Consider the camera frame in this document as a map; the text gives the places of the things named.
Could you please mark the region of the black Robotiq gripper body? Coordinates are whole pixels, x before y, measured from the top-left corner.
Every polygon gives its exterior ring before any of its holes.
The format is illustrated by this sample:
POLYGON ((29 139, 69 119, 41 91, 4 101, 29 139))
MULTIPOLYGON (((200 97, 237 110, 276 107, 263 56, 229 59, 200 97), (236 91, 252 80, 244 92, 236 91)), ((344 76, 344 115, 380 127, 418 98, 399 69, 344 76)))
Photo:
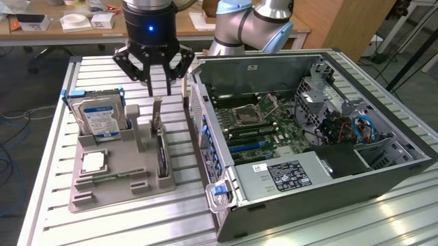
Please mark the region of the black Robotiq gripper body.
POLYGON ((148 53, 150 65, 162 64, 162 52, 178 51, 176 38, 176 5, 161 9, 142 10, 133 5, 122 5, 128 45, 130 53, 148 53))

